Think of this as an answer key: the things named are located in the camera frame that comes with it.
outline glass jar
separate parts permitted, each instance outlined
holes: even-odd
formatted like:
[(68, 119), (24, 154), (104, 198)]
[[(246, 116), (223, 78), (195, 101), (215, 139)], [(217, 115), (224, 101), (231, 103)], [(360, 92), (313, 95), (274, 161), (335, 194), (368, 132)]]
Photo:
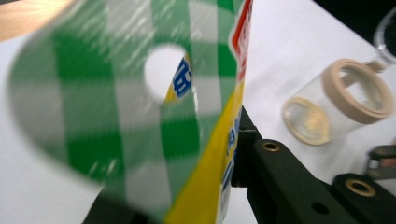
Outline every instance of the glass jar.
[(283, 106), (291, 133), (309, 145), (321, 145), (390, 116), (392, 98), (376, 73), (379, 63), (341, 59), (295, 93)]

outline black metal bracket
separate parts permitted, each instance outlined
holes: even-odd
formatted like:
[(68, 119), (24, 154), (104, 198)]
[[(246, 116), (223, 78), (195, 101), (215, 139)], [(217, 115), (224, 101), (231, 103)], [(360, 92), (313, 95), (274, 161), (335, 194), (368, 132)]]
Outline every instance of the black metal bracket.
[(104, 191), (99, 193), (85, 217), (83, 224), (147, 224), (149, 218), (130, 207), (108, 198)]
[(262, 139), (242, 111), (232, 185), (247, 187), (258, 223), (396, 223), (396, 198), (372, 179), (314, 176), (282, 143)]

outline white background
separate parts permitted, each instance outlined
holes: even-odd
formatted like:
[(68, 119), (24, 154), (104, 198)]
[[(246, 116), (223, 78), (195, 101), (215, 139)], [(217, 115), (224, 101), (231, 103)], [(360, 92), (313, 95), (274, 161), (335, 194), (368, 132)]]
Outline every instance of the white background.
[[(100, 187), (37, 155), (15, 127), (7, 105), (7, 70), (26, 39), (0, 43), (0, 223), (80, 223)], [(338, 174), (362, 174), (366, 152), (396, 137), (395, 116), (309, 147), (288, 132), (280, 108), (333, 61), (374, 57), (371, 45), (312, 1), (254, 0), (245, 108), (264, 138), (283, 142), (315, 177), (331, 183)], [(395, 95), (395, 67), (382, 78)], [(394, 181), (382, 184), (396, 193)], [(224, 223), (256, 223), (246, 192), (233, 189)]]

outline green gingham pattern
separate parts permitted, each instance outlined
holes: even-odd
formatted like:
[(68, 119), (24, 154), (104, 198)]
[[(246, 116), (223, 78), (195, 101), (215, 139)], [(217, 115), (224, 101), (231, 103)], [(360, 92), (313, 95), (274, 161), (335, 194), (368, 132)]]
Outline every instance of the green gingham pattern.
[[(76, 2), (14, 64), (19, 124), (56, 160), (163, 220), (233, 92), (229, 40), (243, 2)], [(175, 104), (155, 102), (144, 81), (150, 51), (163, 44), (191, 57), (193, 91)]]

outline hole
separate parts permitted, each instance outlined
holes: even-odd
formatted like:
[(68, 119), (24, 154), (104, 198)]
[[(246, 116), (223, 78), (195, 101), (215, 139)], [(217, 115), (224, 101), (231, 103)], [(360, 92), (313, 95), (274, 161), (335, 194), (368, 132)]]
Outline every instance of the hole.
[(280, 147), (274, 143), (264, 143), (262, 144), (262, 148), (268, 151), (279, 151)]
[(329, 208), (327, 208), (323, 203), (312, 203), (311, 206), (317, 213), (322, 215), (328, 215), (330, 212)]
[(265, 144), (266, 147), (270, 148), (270, 149), (275, 149), (276, 145), (272, 144), (272, 143), (267, 143)]
[(352, 187), (353, 188), (355, 188), (355, 189), (357, 189), (357, 190), (360, 190), (360, 191), (363, 191), (363, 192), (368, 192), (369, 190), (367, 189), (367, 187), (365, 187), (363, 184), (361, 184), (361, 183), (352, 183)]
[(346, 186), (354, 193), (359, 194), (363, 197), (373, 197), (375, 196), (375, 189), (359, 179), (348, 179), (346, 181)]
[(148, 54), (145, 82), (156, 101), (162, 103), (186, 51), (177, 45), (162, 45)]

